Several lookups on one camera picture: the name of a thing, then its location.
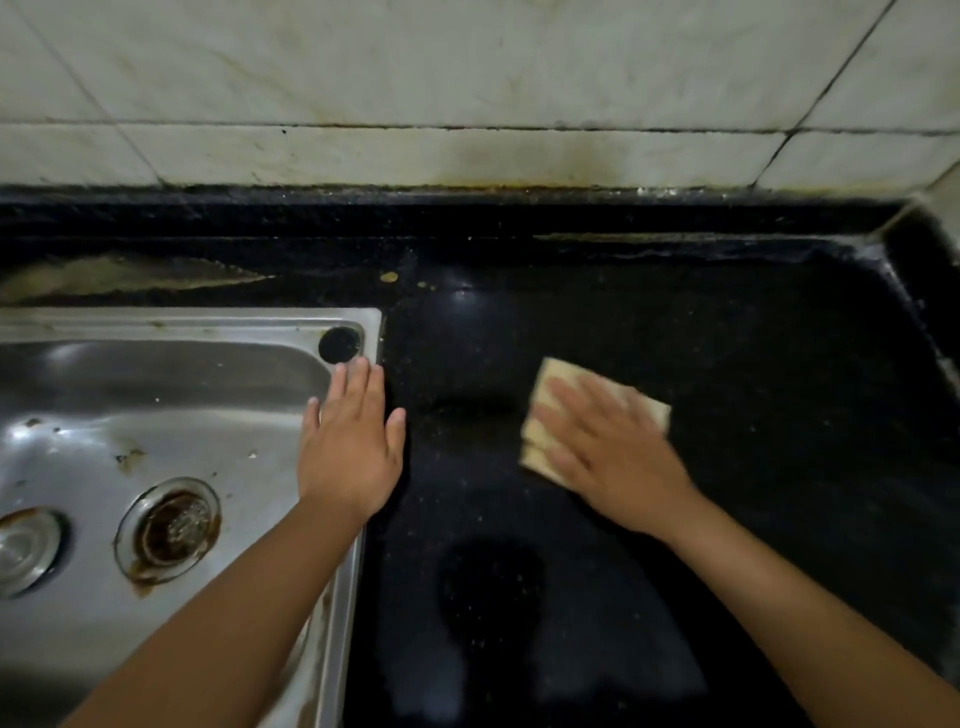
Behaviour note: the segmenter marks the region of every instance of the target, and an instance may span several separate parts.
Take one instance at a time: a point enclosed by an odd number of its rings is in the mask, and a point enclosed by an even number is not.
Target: drain strainer
[[[0,599],[32,587],[60,551],[62,530],[45,508],[28,508],[0,519]]]
[[[136,584],[162,584],[200,561],[220,535],[220,500],[202,480],[175,477],[140,496],[120,521],[113,551]]]

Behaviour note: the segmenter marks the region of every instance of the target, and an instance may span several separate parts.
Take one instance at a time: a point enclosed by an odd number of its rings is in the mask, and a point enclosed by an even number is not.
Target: forearm
[[[698,503],[665,541],[730,609],[818,728],[960,720],[950,685],[719,507]]]
[[[255,724],[360,527],[352,515],[299,503],[142,644],[65,726]]]

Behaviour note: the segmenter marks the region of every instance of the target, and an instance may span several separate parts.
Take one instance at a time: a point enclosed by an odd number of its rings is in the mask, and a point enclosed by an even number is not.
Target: cleaning sponge
[[[551,407],[560,408],[560,404],[549,390],[547,390],[545,386],[546,380],[555,376],[571,387],[579,388],[577,379],[584,374],[593,373],[583,367],[578,367],[576,364],[570,364],[560,359],[550,357],[543,359],[543,363],[540,365],[540,372],[537,374],[537,381],[534,384],[533,394],[530,396],[530,403],[542,403]],[[630,390],[629,387],[618,384],[603,376],[600,376],[600,379],[610,390],[611,394],[621,401],[626,401],[625,398]],[[647,408],[647,412],[650,413],[650,416],[660,429],[666,432],[670,425],[670,405],[664,404],[661,401],[651,400],[649,397],[644,397],[643,395],[641,396],[643,397],[643,403]],[[544,451],[557,445],[557,441],[553,435],[547,432],[543,424],[539,420],[535,420],[530,415],[527,415],[527,419],[524,421],[523,428],[520,431],[520,437],[523,439],[523,445],[520,450],[520,465],[552,480],[557,483],[557,485],[568,488],[569,486],[564,481],[564,478],[559,473],[556,473],[547,462]]]

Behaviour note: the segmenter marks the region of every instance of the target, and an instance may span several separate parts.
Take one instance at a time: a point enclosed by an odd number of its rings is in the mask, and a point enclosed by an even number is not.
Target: sink rim
[[[185,308],[185,307],[13,307],[0,309],[0,345],[59,341],[205,341],[290,347],[321,366],[318,345],[324,330],[350,326],[361,334],[358,355],[377,360],[383,317],[379,309]],[[335,728],[343,711],[347,658],[359,581],[364,531],[350,546],[310,616],[302,660],[309,679],[300,683],[295,724]],[[313,713],[308,722],[301,721]]]

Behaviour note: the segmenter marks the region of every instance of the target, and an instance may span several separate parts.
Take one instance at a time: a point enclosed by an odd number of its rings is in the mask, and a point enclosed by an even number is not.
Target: stainless steel sink
[[[373,309],[0,312],[0,725],[55,725],[293,506],[331,331],[376,359]],[[263,726],[339,722],[359,559]]]

